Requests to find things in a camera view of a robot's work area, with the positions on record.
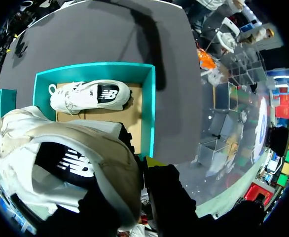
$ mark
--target person's hand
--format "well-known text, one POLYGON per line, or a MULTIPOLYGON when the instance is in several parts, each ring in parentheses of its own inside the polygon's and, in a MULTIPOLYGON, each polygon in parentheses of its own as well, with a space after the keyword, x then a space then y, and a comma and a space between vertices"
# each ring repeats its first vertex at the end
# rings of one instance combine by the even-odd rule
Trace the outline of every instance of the person's hand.
POLYGON ((242 10, 243 4, 240 2, 240 0, 232 0, 233 4, 237 7, 237 9, 242 10))

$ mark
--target teal shoe box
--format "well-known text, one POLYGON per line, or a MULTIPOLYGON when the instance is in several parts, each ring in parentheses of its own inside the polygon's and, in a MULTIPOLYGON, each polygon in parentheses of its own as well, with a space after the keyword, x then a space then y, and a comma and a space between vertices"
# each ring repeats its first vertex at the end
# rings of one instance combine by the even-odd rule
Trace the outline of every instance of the teal shoe box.
POLYGON ((51 69, 36 74, 33 105, 38 106, 50 120, 56 120, 56 112, 50 107, 50 84, 118 80, 142 85, 141 156, 153 157, 155 127, 155 67, 149 64, 103 62, 86 63, 51 69))
POLYGON ((0 117, 16 109, 16 90, 0 90, 0 117))

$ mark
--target shoelace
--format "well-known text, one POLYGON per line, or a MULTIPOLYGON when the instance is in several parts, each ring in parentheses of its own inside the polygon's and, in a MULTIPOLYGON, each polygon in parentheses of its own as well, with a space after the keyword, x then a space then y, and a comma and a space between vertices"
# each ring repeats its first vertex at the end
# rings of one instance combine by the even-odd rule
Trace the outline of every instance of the shoelace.
POLYGON ((73 108, 74 104, 70 101, 70 96, 72 93, 79 93, 84 88, 84 86, 82 86, 82 84, 83 84, 83 82, 80 82, 77 85, 73 85, 71 87, 71 89, 67 85, 57 89, 55 84, 50 84, 48 87, 48 91, 49 91, 49 94, 51 96, 53 96, 54 93, 64 95, 64 103, 65 103, 65 107, 67 109, 67 112, 73 116, 73 114, 71 113, 70 110, 73 108))

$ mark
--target orange object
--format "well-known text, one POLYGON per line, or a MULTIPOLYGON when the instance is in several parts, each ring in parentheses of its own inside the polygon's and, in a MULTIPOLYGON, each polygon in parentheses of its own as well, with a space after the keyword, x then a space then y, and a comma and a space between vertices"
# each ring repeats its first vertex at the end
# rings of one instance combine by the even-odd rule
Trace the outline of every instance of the orange object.
POLYGON ((211 56, 206 53, 203 49, 197 49, 197 55, 199 59, 199 66, 201 69, 204 70, 212 70, 216 68, 216 64, 211 56))

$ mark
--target white chair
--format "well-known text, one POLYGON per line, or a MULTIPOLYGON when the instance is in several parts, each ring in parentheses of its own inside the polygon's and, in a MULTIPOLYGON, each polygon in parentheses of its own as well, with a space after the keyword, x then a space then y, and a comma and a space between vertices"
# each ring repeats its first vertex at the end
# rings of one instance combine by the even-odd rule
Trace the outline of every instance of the white chair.
POLYGON ((212 38, 205 51, 208 50, 208 48, 213 43, 215 38, 217 38, 217 40, 225 50, 227 50, 230 53, 234 53, 234 48, 237 45, 235 39, 240 34, 240 29, 229 18, 225 17, 220 27, 215 29, 215 32, 216 32, 215 36, 212 38), (221 32, 220 29, 224 25, 227 26, 234 33, 235 36, 233 36, 231 33, 221 32))
POLYGON ((29 6, 31 6, 31 5, 33 5, 33 1, 27 0, 27 1, 21 2, 20 12, 25 11, 25 9, 26 9, 27 7, 29 7, 29 6))

